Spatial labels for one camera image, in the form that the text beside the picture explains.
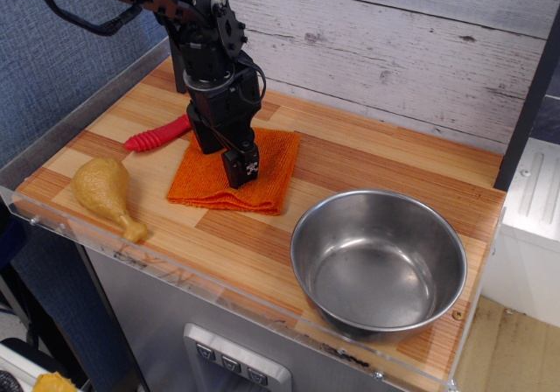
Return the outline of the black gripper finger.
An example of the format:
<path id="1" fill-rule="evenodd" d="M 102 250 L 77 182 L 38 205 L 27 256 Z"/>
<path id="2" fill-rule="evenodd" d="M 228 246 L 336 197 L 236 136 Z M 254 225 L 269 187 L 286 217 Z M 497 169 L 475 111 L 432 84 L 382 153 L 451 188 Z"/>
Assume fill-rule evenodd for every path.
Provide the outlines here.
<path id="1" fill-rule="evenodd" d="M 259 173 L 259 150 L 255 143 L 244 142 L 240 149 L 227 148 L 221 153 L 229 186 L 238 189 L 256 180 Z"/>
<path id="2" fill-rule="evenodd" d="M 209 155 L 221 151 L 223 146 L 218 137 L 202 122 L 201 115 L 192 102 L 189 103 L 186 114 L 202 152 Z"/>

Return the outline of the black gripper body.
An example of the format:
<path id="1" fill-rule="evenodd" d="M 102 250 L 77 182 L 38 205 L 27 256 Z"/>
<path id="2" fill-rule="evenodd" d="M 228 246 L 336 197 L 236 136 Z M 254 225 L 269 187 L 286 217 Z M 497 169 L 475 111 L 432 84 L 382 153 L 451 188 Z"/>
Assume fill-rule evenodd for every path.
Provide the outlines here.
<path id="1" fill-rule="evenodd" d="M 196 80 L 183 74 L 191 102 L 223 149 L 240 149 L 244 142 L 255 142 L 251 121 L 262 106 L 262 76 L 261 68 L 255 64 L 230 66 L 225 76 L 215 81 Z"/>

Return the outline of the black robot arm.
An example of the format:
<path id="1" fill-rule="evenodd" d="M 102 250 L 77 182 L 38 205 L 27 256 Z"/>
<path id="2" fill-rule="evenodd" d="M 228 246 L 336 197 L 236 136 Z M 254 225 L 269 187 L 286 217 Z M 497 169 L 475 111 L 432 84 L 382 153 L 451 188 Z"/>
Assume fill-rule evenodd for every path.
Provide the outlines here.
<path id="1" fill-rule="evenodd" d="M 180 60 L 188 120 L 205 154 L 219 152 L 233 188 L 258 176 L 251 127 L 266 93 L 263 70 L 243 51 L 245 25 L 229 0 L 118 0 L 155 14 Z"/>

